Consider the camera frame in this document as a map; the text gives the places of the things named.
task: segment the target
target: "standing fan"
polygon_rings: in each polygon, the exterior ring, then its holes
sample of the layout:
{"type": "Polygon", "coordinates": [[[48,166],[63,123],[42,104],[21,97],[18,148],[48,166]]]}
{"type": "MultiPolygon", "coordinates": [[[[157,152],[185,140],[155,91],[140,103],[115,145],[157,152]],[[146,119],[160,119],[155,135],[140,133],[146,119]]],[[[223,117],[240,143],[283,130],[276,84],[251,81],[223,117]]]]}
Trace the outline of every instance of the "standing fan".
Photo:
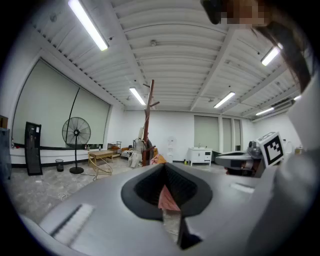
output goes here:
{"type": "Polygon", "coordinates": [[[89,124],[80,117],[68,119],[62,127],[62,137],[69,147],[74,148],[75,167],[70,168],[70,173],[81,174],[84,169],[77,164],[77,145],[87,144],[91,135],[89,124]]]}

